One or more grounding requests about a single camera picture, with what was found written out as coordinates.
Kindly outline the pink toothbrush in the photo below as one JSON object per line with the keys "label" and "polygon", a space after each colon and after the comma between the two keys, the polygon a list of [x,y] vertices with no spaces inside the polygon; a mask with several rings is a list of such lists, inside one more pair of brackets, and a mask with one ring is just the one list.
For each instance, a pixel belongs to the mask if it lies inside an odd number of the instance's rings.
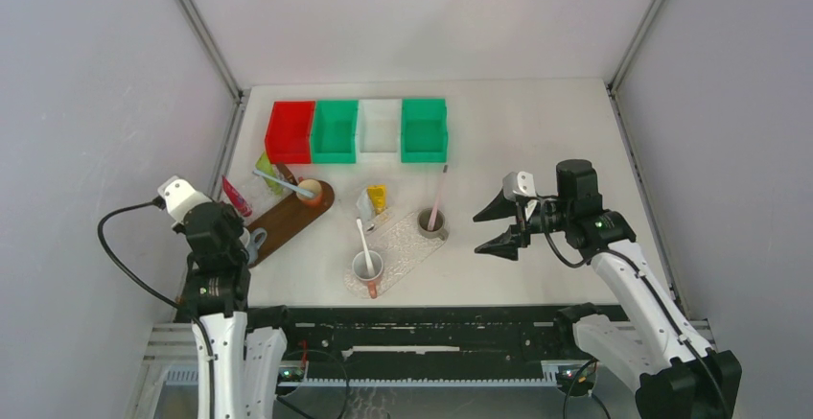
{"label": "pink toothbrush", "polygon": [[435,230],[436,220],[437,220],[437,216],[438,216],[438,212],[439,212],[439,206],[440,206],[440,202],[441,202],[441,198],[442,198],[442,193],[443,193],[446,177],[447,177],[447,174],[448,174],[448,169],[449,169],[449,165],[445,164],[443,169],[442,169],[441,176],[439,178],[437,192],[435,194],[434,203],[433,203],[431,211],[430,211],[430,217],[429,217],[428,224],[427,224],[427,230],[428,231],[434,231]]}

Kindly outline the grey ceramic mug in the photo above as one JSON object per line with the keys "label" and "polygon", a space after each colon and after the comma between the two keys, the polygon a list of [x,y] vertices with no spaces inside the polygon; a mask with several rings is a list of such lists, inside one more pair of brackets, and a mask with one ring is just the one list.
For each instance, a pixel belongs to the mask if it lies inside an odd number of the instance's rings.
{"label": "grey ceramic mug", "polygon": [[447,241],[449,231],[446,225],[446,218],[442,211],[433,211],[432,208],[425,208],[417,215],[418,231],[421,236],[427,239]]}

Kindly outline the white toothpaste tube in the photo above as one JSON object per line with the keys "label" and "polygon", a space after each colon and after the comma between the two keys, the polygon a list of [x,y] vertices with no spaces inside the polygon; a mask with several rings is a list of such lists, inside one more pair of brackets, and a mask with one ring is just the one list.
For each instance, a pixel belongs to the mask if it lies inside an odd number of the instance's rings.
{"label": "white toothpaste tube", "polygon": [[367,195],[366,188],[360,191],[360,196],[356,203],[358,209],[358,218],[361,218],[363,223],[364,232],[371,233],[376,229],[376,218],[372,203]]}

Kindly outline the beige cup orange handle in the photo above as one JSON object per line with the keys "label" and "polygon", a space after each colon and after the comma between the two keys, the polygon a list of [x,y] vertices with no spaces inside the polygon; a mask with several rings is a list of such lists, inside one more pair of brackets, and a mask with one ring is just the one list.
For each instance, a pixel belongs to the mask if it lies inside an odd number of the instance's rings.
{"label": "beige cup orange handle", "polygon": [[305,205],[316,207],[323,198],[321,183],[316,179],[301,179],[297,186],[296,196]]}

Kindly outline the light blue toothbrush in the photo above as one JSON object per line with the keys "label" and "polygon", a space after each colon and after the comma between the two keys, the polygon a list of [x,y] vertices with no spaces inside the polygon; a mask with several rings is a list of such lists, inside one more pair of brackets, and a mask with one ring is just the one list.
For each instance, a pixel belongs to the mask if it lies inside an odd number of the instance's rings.
{"label": "light blue toothbrush", "polygon": [[257,170],[257,169],[254,169],[252,171],[252,173],[254,173],[257,176],[262,177],[265,180],[270,180],[272,182],[276,182],[279,185],[281,185],[281,186],[283,186],[283,187],[285,187],[287,189],[292,190],[296,194],[303,196],[305,199],[314,199],[316,197],[316,193],[314,193],[313,191],[309,191],[307,189],[304,189],[304,188],[300,187],[298,184],[291,184],[291,183],[287,182],[286,180],[274,177],[272,175],[269,175],[269,174],[264,173],[264,172],[262,172],[260,170]]}

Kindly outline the clear holder with wooden ends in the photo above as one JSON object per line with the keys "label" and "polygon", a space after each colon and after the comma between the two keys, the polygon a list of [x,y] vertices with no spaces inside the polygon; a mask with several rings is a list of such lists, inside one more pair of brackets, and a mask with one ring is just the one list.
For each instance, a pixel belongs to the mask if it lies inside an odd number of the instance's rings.
{"label": "clear holder with wooden ends", "polygon": [[293,195],[291,189],[254,173],[243,177],[236,188],[251,208],[251,215],[245,218],[248,222],[257,220],[284,198]]}

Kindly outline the green yellow toothpaste tube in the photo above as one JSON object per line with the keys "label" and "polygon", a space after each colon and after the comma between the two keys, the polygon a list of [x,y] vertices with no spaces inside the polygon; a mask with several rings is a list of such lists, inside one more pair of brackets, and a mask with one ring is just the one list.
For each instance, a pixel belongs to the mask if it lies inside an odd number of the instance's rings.
{"label": "green yellow toothpaste tube", "polygon": [[[270,175],[275,178],[279,178],[281,174],[279,173],[278,169],[274,164],[272,164],[265,152],[263,152],[258,160],[255,163],[255,170],[261,172],[265,175]],[[285,188],[279,184],[278,181],[265,178],[261,176],[261,179],[265,182],[268,189],[275,195],[275,196],[282,196],[285,192]]]}

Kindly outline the red toothpaste tube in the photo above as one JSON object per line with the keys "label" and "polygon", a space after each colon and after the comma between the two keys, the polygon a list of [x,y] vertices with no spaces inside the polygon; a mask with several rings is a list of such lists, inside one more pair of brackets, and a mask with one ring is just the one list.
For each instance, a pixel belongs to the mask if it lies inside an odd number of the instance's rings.
{"label": "red toothpaste tube", "polygon": [[225,176],[221,177],[221,187],[237,212],[244,218],[250,218],[253,214],[252,207]]}

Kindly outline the white blue mug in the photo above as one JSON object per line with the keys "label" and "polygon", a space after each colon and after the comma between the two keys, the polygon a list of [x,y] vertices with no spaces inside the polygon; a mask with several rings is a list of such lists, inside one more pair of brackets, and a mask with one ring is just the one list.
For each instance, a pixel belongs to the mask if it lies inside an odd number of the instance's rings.
{"label": "white blue mug", "polygon": [[247,265],[250,268],[257,263],[259,250],[266,238],[267,231],[264,228],[257,228],[252,231],[249,231],[247,228],[244,229],[244,233],[241,236],[241,241],[243,242],[247,255]]}

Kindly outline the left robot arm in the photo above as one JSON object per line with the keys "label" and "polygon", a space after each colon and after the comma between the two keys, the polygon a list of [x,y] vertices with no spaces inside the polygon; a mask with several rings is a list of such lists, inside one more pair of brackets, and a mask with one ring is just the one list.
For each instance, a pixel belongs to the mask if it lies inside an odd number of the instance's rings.
{"label": "left robot arm", "polygon": [[248,231],[223,202],[204,201],[181,216],[192,269],[182,293],[193,320],[201,418],[269,418],[282,359],[298,349],[298,331],[284,322],[248,327],[250,266],[267,232]]}

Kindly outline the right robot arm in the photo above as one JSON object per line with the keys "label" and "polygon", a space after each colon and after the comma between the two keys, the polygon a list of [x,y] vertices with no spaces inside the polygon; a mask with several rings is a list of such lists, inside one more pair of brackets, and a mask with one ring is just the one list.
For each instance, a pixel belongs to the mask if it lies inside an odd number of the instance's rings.
{"label": "right robot arm", "polygon": [[586,353],[606,366],[634,394],[642,418],[731,418],[742,377],[735,354],[717,351],[653,277],[628,221],[604,208],[592,162],[563,160],[555,172],[554,196],[539,195],[528,172],[508,174],[473,220],[514,222],[475,252],[516,261],[543,235],[562,264],[588,266],[602,279],[638,335],[621,334],[591,303],[574,305],[556,316],[560,354]]}

